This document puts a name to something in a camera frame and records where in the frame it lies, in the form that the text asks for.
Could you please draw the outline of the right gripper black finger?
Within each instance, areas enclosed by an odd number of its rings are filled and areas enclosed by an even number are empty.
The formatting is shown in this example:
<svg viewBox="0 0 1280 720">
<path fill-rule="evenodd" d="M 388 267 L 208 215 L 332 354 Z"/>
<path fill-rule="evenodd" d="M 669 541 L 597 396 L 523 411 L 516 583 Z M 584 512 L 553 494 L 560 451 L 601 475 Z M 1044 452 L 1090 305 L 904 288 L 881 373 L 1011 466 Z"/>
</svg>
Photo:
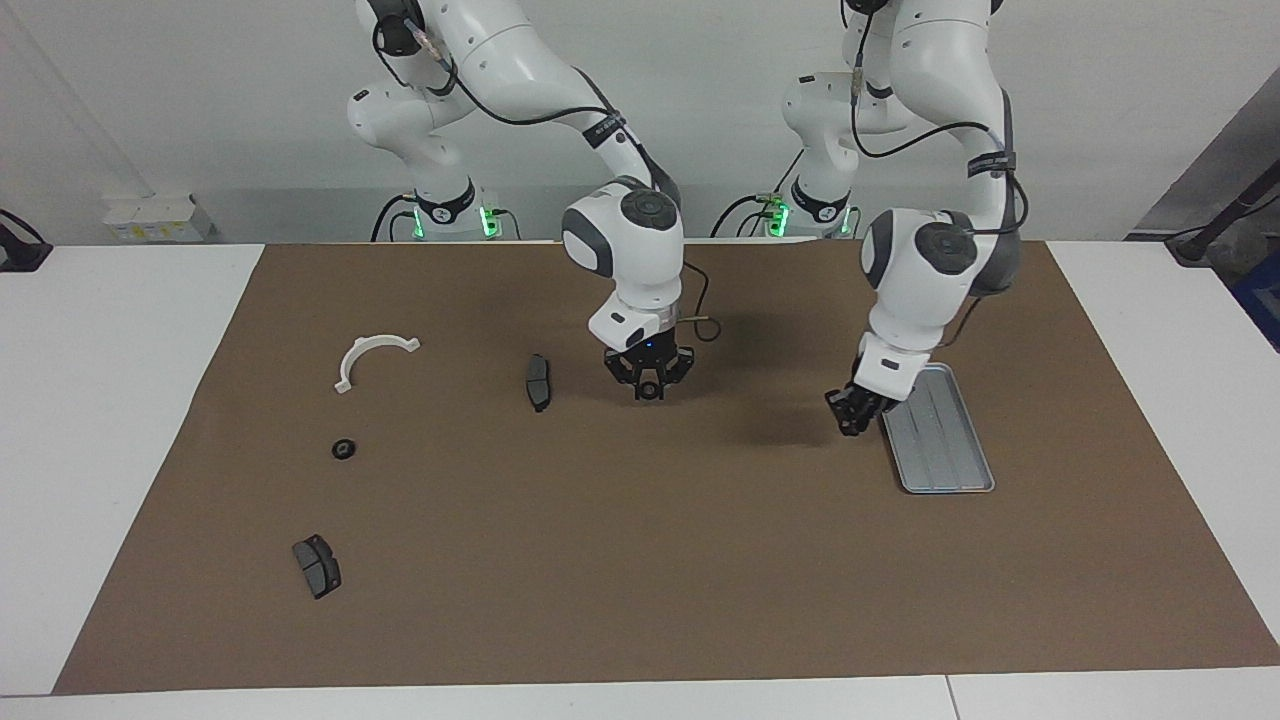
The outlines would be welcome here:
<svg viewBox="0 0 1280 720">
<path fill-rule="evenodd" d="M 646 400 L 644 391 L 641 389 L 644 373 L 641 366 L 637 366 L 628 360 L 625 354 L 605 354 L 603 363 L 605 369 L 620 384 L 634 388 L 634 397 L 637 401 Z"/>
<path fill-rule="evenodd" d="M 664 359 L 655 369 L 657 389 L 653 391 L 653 398 L 663 400 L 666 397 L 666 388 L 682 382 L 692 369 L 694 363 L 695 351 L 692 347 L 676 347 L 671 356 Z"/>
</svg>

